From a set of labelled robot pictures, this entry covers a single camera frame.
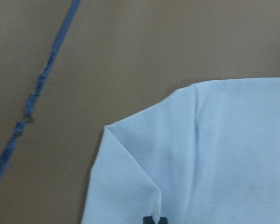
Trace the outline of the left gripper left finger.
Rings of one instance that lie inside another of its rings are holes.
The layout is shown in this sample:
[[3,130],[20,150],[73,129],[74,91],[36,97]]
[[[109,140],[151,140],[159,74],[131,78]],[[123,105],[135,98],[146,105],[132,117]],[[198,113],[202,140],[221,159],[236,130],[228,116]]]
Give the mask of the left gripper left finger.
[[143,224],[155,224],[153,217],[143,217]]

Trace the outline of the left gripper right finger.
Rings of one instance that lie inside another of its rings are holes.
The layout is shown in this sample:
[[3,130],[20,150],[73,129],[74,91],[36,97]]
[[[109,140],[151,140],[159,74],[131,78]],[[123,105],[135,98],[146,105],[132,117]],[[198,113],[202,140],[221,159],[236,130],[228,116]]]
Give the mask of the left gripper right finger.
[[160,217],[158,224],[168,224],[168,219],[166,217]]

